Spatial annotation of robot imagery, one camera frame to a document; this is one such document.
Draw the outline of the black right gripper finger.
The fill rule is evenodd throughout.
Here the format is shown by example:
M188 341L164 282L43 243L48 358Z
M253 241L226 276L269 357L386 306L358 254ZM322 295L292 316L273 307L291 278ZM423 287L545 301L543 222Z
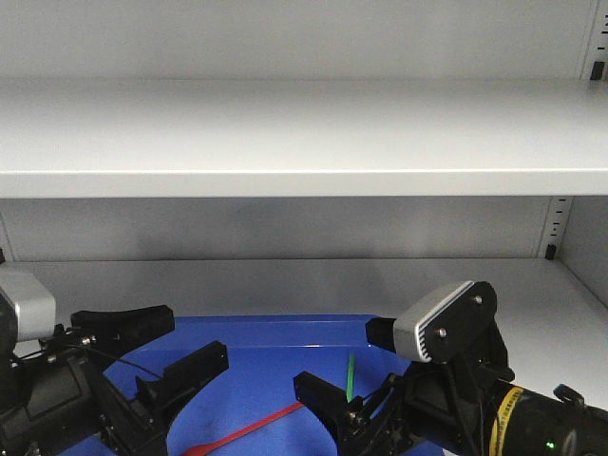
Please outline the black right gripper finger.
M371 318L365 325L368 343L385 351L396 353L393 334L395 321L395 318Z
M359 413L364 407L361 396L350 401L346 391L307 371L294 378L294 394L330 433L335 442L352 438L366 423Z

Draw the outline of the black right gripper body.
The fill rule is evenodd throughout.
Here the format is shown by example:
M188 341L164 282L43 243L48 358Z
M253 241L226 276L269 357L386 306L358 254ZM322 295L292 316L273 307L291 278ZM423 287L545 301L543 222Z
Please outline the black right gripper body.
M496 455L500 407L515 374L496 321L446 362L413 362L369 399L342 409L332 436L341 455L401 455L432 442L456 455Z

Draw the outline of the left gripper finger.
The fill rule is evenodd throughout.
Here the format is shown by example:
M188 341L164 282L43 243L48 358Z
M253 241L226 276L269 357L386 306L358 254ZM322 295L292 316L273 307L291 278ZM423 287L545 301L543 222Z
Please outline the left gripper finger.
M91 339L94 350L113 356L132 352L175 330L173 311L166 305L120 312L79 311L71 326Z
M135 402L170 428L183 408L229 368L227 347L214 341L163 370L160 380L136 378Z

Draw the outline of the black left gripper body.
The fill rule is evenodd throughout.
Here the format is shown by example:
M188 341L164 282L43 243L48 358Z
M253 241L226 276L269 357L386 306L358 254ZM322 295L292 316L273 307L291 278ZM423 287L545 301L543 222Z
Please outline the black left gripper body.
M99 433L119 455L167 454L167 427L126 399L104 374L115 357L76 329L48 341L56 357L19 360L13 332L1 332L1 452L57 455Z

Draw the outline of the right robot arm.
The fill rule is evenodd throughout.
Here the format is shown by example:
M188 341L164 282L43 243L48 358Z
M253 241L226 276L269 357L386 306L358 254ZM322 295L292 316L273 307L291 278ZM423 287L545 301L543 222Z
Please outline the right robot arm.
M514 384L494 320L431 324L422 340L429 362L341 413L331 432L339 454L401 455L423 442L454 455L606 454L606 411L564 384L553 397Z

